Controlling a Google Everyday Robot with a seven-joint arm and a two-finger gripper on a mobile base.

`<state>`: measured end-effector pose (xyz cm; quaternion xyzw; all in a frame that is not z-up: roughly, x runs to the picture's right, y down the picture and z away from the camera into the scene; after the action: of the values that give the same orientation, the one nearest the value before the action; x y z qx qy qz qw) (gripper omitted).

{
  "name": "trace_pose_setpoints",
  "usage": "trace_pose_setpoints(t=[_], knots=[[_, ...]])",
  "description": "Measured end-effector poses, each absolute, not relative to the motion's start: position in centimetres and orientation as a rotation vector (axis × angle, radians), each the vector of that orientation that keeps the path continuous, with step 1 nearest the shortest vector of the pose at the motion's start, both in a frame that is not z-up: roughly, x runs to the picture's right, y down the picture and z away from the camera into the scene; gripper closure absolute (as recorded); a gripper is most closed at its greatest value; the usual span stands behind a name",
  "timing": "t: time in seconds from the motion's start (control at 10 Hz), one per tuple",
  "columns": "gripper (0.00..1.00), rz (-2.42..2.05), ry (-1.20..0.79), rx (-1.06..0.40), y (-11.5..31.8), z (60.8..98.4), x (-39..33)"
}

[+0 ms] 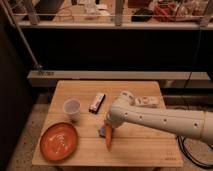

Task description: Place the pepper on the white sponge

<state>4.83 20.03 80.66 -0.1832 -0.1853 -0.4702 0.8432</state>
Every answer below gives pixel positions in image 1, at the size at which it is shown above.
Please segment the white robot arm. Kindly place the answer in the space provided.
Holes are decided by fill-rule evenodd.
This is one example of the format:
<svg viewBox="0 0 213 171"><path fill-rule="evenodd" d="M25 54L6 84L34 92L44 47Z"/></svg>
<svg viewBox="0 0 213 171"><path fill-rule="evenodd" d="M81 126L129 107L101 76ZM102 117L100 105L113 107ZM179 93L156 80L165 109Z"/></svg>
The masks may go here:
<svg viewBox="0 0 213 171"><path fill-rule="evenodd" d="M111 104L100 131L108 143L112 132L124 122L173 133L213 145L213 113L138 107L129 91L122 91Z"/></svg>

